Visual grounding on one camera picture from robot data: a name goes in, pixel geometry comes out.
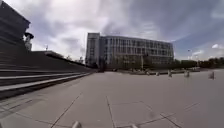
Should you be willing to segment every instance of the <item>ground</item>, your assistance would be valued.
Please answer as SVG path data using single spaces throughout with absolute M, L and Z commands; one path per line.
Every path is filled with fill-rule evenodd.
M 98 73 L 0 102 L 2 128 L 220 128 L 224 71 L 163 76 Z

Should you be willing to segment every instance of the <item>sky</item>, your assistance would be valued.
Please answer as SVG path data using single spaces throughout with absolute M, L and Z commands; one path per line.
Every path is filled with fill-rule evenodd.
M 224 0 L 4 0 L 28 19 L 32 50 L 85 56 L 88 32 L 161 40 L 177 59 L 224 56 Z

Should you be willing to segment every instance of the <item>pavement line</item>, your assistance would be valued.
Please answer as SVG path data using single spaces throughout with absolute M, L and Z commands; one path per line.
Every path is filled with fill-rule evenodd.
M 176 112 L 176 113 L 172 113 L 172 114 L 169 114 L 169 115 L 163 115 L 164 113 L 161 113 L 164 117 L 172 117 L 172 116 L 175 116 L 175 115 L 177 115 L 177 114 L 180 114 L 180 113 L 182 113 L 182 112 L 185 112 L 185 111 L 187 111 L 187 110 L 189 110 L 189 109 L 191 109 L 191 108 L 193 108 L 194 106 L 196 106 L 196 105 L 198 105 L 198 103 L 195 103 L 195 104 L 192 104 L 192 105 L 190 105 L 190 106 L 188 106 L 188 107 L 186 107 L 186 108 L 183 108 L 180 112 Z
M 178 128 L 182 128 L 180 125 L 176 124 L 175 122 L 173 122 L 171 119 L 169 119 L 168 117 L 163 116 L 162 114 L 160 114 L 162 117 L 164 117 L 167 121 L 169 121 L 170 123 L 172 123 L 173 125 L 175 125 Z
M 145 104 L 143 101 L 139 101 L 139 102 L 143 103 L 143 105 L 145 105 L 149 110 L 152 110 L 152 108 L 150 106 L 148 106 L 147 104 Z M 136 123 L 135 125 L 136 126 L 141 126 L 143 124 L 149 124 L 149 123 L 153 123 L 153 122 L 160 121 L 160 120 L 163 120 L 163 119 L 165 119 L 165 118 L 163 116 L 161 116 L 161 118 L 154 119 L 154 120 L 151 120 L 151 121 Z M 119 127 L 116 127 L 116 128 L 130 128 L 130 127 L 132 127 L 132 125 L 124 125 L 124 126 L 119 126 Z
M 149 110 L 152 111 L 152 107 L 150 107 L 148 104 L 146 104 L 144 101 L 140 101 L 143 105 L 145 105 Z
M 21 106 L 21 105 L 23 105 L 23 104 L 26 104 L 26 103 L 29 103 L 29 102 L 31 102 L 31 101 L 33 101 L 34 99 L 30 99 L 30 100 L 28 100 L 28 101 L 25 101 L 24 103 L 22 102 L 22 103 L 20 103 L 20 104 L 17 104 L 17 105 L 15 105 L 15 106 L 12 106 L 12 107 L 10 107 L 10 108 L 5 108 L 5 106 L 0 106 L 1 108 L 4 108 L 4 109 L 6 109 L 6 110 L 11 110 L 11 109 L 14 109 L 14 108 L 16 108 L 16 107 L 19 107 L 19 106 Z
M 141 103 L 141 101 L 129 102 L 129 103 L 119 103 L 119 104 L 110 104 L 110 106 L 113 106 L 113 105 L 128 105 L 128 104 L 137 104 L 137 103 Z
M 11 111 L 10 109 L 5 109 L 4 107 L 1 107 L 1 109 L 4 110 L 4 112 L 10 112 L 12 114 L 16 114 L 17 116 L 20 116 L 22 118 L 26 118 L 26 119 L 30 119 L 30 120 L 33 120 L 33 121 L 36 121 L 36 122 L 39 122 L 39 123 L 44 123 L 44 124 L 50 124 L 50 125 L 53 125 L 53 123 L 50 123 L 50 122 L 46 122 L 46 121 L 42 121 L 42 120 L 37 120 L 37 119 L 34 119 L 32 117 L 29 117 L 29 116 L 26 116 L 26 115 L 23 115 L 23 114 L 20 114 L 18 112 L 13 112 Z M 54 125 L 54 126 L 59 126 L 59 127 L 64 127 L 64 128 L 70 128 L 70 127 L 67 127 L 67 126 L 62 126 L 62 125 Z
M 114 124 L 114 120 L 113 120 L 112 111 L 111 111 L 111 108 L 110 108 L 110 103 L 109 103 L 109 100 L 108 100 L 108 96 L 106 96 L 106 99 L 107 99 L 107 106 L 108 106 L 108 109 L 109 109 L 109 112 L 110 112 L 110 118 L 111 118 L 112 123 L 113 123 L 113 128 L 116 128 L 115 124 Z
M 64 114 L 65 114 L 65 113 L 72 107 L 72 105 L 75 103 L 75 101 L 76 101 L 81 95 L 82 95 L 82 92 L 79 94 L 78 97 L 76 97 L 76 98 L 72 101 L 72 103 L 68 106 L 68 108 L 61 114 L 61 116 L 59 116 L 59 118 L 54 122 L 54 124 L 52 125 L 51 128 L 53 128 L 53 127 L 57 124 L 57 122 L 61 119 L 61 117 L 64 116 Z
M 18 102 L 18 101 L 23 101 L 23 100 L 26 100 L 26 99 L 30 99 L 30 97 L 25 97 L 25 98 L 21 98 L 21 99 L 18 98 L 17 100 L 12 101 L 12 102 L 8 102 L 8 103 L 7 103 L 7 100 L 10 100 L 10 99 L 7 99 L 7 100 L 5 100 L 5 101 L 3 101 L 3 102 L 0 102 L 0 106 L 7 106 L 7 105 L 16 103 L 16 102 Z

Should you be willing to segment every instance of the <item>building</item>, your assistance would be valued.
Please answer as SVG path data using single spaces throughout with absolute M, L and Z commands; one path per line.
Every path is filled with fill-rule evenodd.
M 23 35 L 30 22 L 4 1 L 0 1 L 0 42 L 24 47 Z
M 173 61 L 171 43 L 88 33 L 86 64 L 105 61 L 107 68 L 165 67 Z

